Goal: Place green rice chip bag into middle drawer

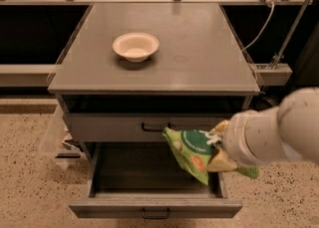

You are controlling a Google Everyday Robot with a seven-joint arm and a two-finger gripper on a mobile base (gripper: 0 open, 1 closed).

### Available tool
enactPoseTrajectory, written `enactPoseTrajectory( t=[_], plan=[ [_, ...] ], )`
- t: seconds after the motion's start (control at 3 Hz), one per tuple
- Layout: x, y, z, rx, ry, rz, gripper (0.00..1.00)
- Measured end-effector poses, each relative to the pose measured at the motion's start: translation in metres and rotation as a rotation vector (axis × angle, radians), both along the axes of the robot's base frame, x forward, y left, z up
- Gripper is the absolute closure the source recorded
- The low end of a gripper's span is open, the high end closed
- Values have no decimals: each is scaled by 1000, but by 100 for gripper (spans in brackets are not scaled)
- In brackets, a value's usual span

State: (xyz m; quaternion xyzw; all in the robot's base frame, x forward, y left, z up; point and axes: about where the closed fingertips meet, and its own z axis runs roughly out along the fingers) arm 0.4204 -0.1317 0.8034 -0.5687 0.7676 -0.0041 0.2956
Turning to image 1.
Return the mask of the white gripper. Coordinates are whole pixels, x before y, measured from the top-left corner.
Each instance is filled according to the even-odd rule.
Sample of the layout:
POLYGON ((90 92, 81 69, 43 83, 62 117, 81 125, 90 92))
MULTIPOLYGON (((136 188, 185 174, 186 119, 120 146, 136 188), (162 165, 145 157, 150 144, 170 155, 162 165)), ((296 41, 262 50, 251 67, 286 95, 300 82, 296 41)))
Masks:
POLYGON ((266 165, 283 159, 277 109, 235 114, 230 121, 221 121, 212 130, 224 134, 223 148, 214 150, 206 167, 209 172, 235 170, 241 166, 266 165))

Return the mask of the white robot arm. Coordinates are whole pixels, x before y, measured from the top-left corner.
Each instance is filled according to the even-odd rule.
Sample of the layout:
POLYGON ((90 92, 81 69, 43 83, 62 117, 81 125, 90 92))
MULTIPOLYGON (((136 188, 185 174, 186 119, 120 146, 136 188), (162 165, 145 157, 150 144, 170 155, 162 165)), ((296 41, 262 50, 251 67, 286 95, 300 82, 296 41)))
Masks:
POLYGON ((285 160, 319 164, 319 89, 295 91, 276 108, 235 114, 217 131, 222 144, 206 167, 210 172, 285 160))

